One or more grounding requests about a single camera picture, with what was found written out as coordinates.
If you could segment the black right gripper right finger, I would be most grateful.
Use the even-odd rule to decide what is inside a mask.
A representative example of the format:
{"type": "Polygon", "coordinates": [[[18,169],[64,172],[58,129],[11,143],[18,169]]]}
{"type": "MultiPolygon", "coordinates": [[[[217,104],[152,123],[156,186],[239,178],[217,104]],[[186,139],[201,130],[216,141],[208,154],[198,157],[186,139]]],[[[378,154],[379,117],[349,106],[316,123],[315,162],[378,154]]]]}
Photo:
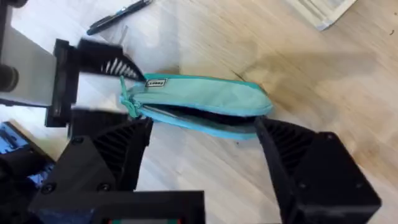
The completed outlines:
{"type": "Polygon", "coordinates": [[[367,223],[382,200],[333,132],[258,117],[282,223],[367,223]]]}

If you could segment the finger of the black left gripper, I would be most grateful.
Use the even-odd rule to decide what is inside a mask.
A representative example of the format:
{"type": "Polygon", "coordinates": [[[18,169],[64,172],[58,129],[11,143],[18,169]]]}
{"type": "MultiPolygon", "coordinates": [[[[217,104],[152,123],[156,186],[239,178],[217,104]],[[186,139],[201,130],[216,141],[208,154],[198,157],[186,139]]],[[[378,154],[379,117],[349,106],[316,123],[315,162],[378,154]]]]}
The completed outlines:
{"type": "Polygon", "coordinates": [[[68,123],[68,138],[93,135],[124,123],[138,122],[127,113],[115,111],[73,109],[68,123]]]}
{"type": "Polygon", "coordinates": [[[82,72],[146,81],[139,67],[124,54],[120,45],[81,39],[76,49],[82,72]]]}

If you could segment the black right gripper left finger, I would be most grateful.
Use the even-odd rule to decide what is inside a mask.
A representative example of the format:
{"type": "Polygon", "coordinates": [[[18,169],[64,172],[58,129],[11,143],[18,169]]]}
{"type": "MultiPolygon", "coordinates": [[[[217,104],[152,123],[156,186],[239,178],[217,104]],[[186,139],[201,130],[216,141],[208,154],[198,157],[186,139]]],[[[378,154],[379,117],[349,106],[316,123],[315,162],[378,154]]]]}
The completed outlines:
{"type": "Polygon", "coordinates": [[[136,119],[74,137],[33,201],[151,203],[151,192],[135,189],[152,127],[136,119]]]}

